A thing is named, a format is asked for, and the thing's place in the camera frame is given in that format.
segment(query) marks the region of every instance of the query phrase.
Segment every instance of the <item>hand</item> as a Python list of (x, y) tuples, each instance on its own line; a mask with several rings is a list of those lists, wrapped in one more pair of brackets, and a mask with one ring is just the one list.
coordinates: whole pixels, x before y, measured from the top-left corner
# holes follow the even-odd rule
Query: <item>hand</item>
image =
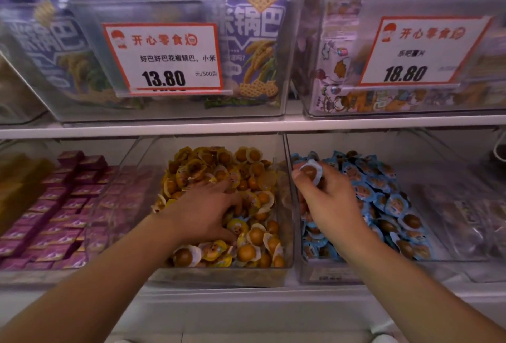
[(197, 185), (176, 203), (151, 216), (170, 221), (168, 227), (176, 231), (180, 244), (196, 244), (217, 239), (232, 244), (237, 237), (223, 228), (222, 218), (231, 206), (235, 206), (236, 213), (240, 213), (242, 199), (237, 193), (225, 193), (231, 184), (230, 180), (223, 180), (217, 184)]
[(319, 164), (325, 178), (323, 190), (313, 185), (313, 181), (299, 170), (302, 163), (294, 166), (291, 176), (301, 194), (301, 211), (305, 210), (307, 203), (314, 222), (339, 252), (340, 246), (344, 248), (348, 242), (356, 242), (361, 237), (359, 234), (369, 235), (372, 232), (362, 218), (349, 178), (326, 163)]

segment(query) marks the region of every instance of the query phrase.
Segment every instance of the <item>snack bag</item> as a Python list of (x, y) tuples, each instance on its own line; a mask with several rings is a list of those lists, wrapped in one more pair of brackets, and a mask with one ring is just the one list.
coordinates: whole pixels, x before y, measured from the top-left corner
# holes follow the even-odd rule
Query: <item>snack bag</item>
[(116, 96), (74, 15), (70, 0), (9, 0), (0, 18), (47, 82), (83, 104), (139, 107)]
[(224, 83), (235, 97), (209, 98), (206, 107), (278, 104), (277, 40), (288, 0), (227, 0), (225, 26), (230, 60)]

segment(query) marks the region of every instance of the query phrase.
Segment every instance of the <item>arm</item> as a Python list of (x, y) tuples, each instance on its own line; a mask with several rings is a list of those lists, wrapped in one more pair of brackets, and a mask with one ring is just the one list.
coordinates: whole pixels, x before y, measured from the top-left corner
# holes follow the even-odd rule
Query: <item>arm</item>
[(313, 220), (411, 343), (506, 341), (501, 327), (384, 244), (363, 221), (349, 179), (320, 164), (323, 191), (292, 174)]
[(182, 244), (235, 236), (221, 218), (238, 194), (230, 182), (194, 188), (164, 211), (149, 215), (95, 260), (16, 315), (0, 342), (103, 342), (149, 276)]

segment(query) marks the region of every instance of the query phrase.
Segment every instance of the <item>right hand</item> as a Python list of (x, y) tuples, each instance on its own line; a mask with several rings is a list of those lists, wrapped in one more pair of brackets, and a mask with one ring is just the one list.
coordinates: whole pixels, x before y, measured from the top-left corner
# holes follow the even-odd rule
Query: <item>right hand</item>
[(368, 236), (371, 231), (362, 218), (349, 178), (326, 163), (319, 164), (325, 178), (323, 190), (299, 170), (301, 163), (294, 166), (291, 176), (301, 194), (302, 211), (304, 202), (307, 202), (314, 222), (339, 250), (348, 241), (354, 243), (359, 235)]

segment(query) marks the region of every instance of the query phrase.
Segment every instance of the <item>quail egg snack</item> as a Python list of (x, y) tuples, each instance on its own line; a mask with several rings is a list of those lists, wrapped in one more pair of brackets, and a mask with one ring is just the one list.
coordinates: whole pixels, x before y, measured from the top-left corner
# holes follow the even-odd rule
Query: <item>quail egg snack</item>
[(237, 243), (203, 240), (180, 246), (167, 261), (169, 267), (284, 268), (284, 251), (274, 208), (277, 174), (271, 161), (255, 147), (231, 152), (223, 147), (180, 149), (169, 161), (152, 212), (175, 203), (199, 182), (230, 179), (230, 190), (242, 197), (241, 213), (231, 208), (222, 225), (237, 235)]
[[(312, 151), (307, 157), (292, 154), (291, 161), (294, 168), (307, 174), (315, 185), (322, 185), (324, 177), (321, 176), (321, 167), (316, 163), (320, 161), (317, 153)], [(401, 191), (390, 165), (379, 161), (376, 155), (361, 156), (356, 151), (346, 154), (334, 151), (331, 158), (322, 162), (350, 179), (364, 221), (378, 238), (408, 259), (423, 261), (433, 257), (427, 229), (413, 213), (411, 201)], [(301, 229), (305, 259), (343, 261), (332, 243), (318, 229), (309, 211), (302, 215)]]

